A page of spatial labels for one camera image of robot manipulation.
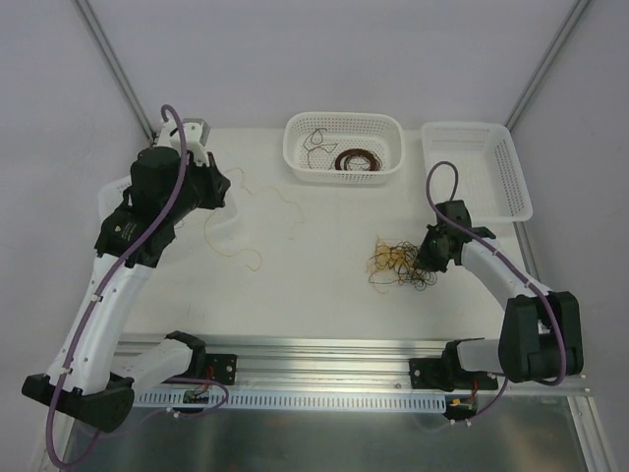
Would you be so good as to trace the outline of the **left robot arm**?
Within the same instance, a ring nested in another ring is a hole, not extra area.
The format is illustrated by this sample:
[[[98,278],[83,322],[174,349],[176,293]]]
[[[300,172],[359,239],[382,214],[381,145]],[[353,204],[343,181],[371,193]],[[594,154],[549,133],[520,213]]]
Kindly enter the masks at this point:
[[[134,301],[174,241],[176,225],[197,208],[225,206],[230,182],[217,168],[212,153],[203,155],[203,163],[198,163],[197,153],[188,153],[174,205],[134,249],[133,243],[166,206],[182,167],[180,154],[172,147],[149,147],[139,153],[122,202],[101,224],[92,279],[72,330],[47,371],[26,377],[24,396],[112,433],[143,393],[173,377],[186,383],[204,378],[204,342],[179,330],[133,361],[114,359]]]

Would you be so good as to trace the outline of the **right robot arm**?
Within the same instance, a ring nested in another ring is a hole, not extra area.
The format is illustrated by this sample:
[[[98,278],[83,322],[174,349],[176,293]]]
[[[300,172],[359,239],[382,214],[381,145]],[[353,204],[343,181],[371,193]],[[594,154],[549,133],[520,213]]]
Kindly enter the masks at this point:
[[[453,340],[442,351],[442,379],[461,388],[476,373],[496,374],[520,384],[561,384],[584,368],[579,302],[569,291],[554,291],[518,268],[486,227],[472,225],[461,200],[433,204],[435,224],[427,227],[414,260],[422,272],[447,272],[454,264],[471,273],[503,310],[497,339]]]

